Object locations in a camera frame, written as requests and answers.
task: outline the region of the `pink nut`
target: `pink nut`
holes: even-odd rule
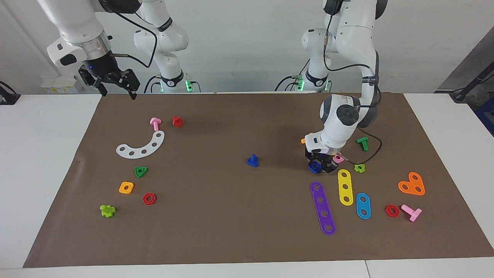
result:
[[[345,159],[339,155],[333,156],[333,161],[340,164],[341,162],[345,161]]]

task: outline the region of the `pink t-shaped bolt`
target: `pink t-shaped bolt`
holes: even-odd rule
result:
[[[158,119],[158,118],[151,118],[151,121],[149,121],[149,124],[153,125],[153,128],[155,129],[155,131],[159,130],[158,124],[160,124],[160,123],[161,123],[161,119]]]
[[[410,221],[412,221],[412,222],[414,222],[415,219],[417,219],[417,217],[422,212],[422,210],[419,208],[417,208],[417,210],[413,210],[407,205],[402,205],[402,210],[404,210],[406,213],[410,214]]]

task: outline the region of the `yellow strip with holes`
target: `yellow strip with holes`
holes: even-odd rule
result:
[[[353,204],[352,177],[345,169],[338,171],[338,193],[342,204],[345,206]]]

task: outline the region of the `green triangle nut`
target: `green triangle nut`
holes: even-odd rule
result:
[[[135,176],[138,177],[139,179],[142,178],[147,172],[148,172],[147,167],[137,166],[134,168]]]

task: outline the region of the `curved plate with holes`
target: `curved plate with holes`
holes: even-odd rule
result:
[[[158,130],[153,133],[153,138],[151,138],[151,141],[144,147],[132,148],[129,147],[127,144],[121,144],[117,147],[117,154],[119,154],[119,156],[123,158],[128,159],[143,158],[155,152],[161,146],[164,139],[165,133],[161,130]]]

